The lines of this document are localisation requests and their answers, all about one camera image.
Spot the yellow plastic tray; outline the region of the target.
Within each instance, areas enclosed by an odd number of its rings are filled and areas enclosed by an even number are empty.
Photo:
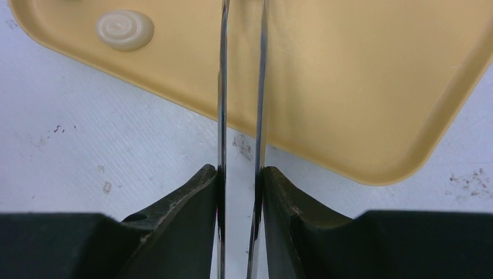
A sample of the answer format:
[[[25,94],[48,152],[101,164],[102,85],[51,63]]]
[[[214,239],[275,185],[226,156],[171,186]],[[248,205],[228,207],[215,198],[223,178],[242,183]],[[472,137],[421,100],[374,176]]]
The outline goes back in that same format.
[[[37,43],[217,118],[220,1],[10,1]],[[95,25],[111,10],[154,23],[122,52]],[[491,1],[270,1],[268,143],[367,185],[428,159],[492,62]]]

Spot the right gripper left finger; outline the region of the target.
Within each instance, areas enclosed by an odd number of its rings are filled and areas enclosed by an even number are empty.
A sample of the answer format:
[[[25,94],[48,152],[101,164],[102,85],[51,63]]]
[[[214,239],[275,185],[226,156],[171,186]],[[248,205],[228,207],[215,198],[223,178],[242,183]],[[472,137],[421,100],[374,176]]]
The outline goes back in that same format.
[[[216,169],[122,221],[101,213],[1,214],[2,278],[209,278]]]

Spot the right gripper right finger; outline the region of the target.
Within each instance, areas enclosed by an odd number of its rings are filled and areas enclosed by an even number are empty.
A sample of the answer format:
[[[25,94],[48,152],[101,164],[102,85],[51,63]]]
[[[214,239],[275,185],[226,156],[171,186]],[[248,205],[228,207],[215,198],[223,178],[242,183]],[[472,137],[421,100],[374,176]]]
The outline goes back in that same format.
[[[270,278],[491,278],[492,215],[373,210],[351,219],[263,171]]]

